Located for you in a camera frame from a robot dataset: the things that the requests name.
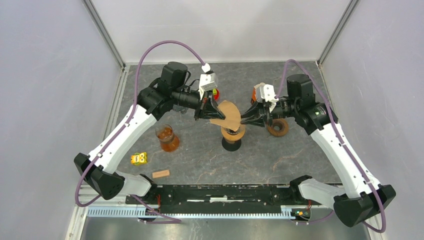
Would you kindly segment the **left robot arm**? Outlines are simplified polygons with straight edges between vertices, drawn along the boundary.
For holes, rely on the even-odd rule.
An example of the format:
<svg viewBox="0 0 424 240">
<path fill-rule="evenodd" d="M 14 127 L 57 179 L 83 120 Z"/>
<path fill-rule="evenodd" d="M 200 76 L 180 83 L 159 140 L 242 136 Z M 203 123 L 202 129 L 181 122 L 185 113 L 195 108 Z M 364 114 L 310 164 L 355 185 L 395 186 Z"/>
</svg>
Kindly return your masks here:
<svg viewBox="0 0 424 240">
<path fill-rule="evenodd" d="M 148 177 L 119 173 L 117 168 L 140 136 L 174 106 L 193 109 L 195 120 L 225 119 L 213 95 L 218 78 L 209 64 L 201 69 L 198 90 L 191 90 L 186 85 L 191 76 L 188 67 L 175 61 L 166 64 L 160 77 L 136 94 L 135 103 L 109 136 L 88 154 L 79 153 L 74 158 L 82 180 L 99 197 L 111 200 L 123 193 L 135 194 L 145 204 L 156 200 L 157 190 Z"/>
</svg>

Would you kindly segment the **dark smoky glass dripper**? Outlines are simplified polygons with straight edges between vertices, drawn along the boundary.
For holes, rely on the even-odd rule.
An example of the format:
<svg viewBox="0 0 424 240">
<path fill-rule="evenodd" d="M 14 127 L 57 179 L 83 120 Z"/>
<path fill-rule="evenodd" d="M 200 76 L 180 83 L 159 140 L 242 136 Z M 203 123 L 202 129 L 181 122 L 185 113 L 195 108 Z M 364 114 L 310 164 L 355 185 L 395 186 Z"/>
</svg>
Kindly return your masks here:
<svg viewBox="0 0 424 240">
<path fill-rule="evenodd" d="M 239 134 L 236 134 L 236 130 L 232 130 L 232 129 L 229 129 L 229 128 L 226 128 L 225 129 L 225 132 L 227 133 L 227 134 L 229 134 L 229 135 L 232 135 L 232 136 L 235 136 L 235 135 L 239 135 Z"/>
</svg>

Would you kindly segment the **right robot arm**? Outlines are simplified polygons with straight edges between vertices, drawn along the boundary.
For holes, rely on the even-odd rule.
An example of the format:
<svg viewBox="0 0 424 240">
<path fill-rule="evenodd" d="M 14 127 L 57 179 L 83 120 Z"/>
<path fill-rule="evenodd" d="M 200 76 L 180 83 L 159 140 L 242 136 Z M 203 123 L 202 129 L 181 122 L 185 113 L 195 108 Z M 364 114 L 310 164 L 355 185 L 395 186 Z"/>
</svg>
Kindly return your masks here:
<svg viewBox="0 0 424 240">
<path fill-rule="evenodd" d="M 274 120 L 294 118 L 325 153 L 342 183 L 336 187 L 304 175 L 290 182 L 289 199 L 295 204 L 309 200 L 328 207 L 347 227 L 376 215 L 384 218 L 385 208 L 396 196 L 394 188 L 381 184 L 351 148 L 329 103 L 317 101 L 315 82 L 306 74 L 294 74 L 286 79 L 286 87 L 287 95 L 279 97 L 272 85 L 256 85 L 251 107 L 241 116 L 242 124 L 270 127 Z"/>
</svg>

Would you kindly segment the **clear ribbed glass dripper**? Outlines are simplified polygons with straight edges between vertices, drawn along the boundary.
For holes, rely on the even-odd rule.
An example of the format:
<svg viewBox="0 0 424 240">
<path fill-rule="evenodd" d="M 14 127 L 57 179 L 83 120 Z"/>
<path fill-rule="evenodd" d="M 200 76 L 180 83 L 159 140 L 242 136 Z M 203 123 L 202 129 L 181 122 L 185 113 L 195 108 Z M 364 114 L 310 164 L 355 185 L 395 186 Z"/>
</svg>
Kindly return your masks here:
<svg viewBox="0 0 424 240">
<path fill-rule="evenodd" d="M 244 124 L 240 124 L 239 128 L 235 131 L 236 134 L 244 133 L 246 131 L 246 126 Z"/>
</svg>

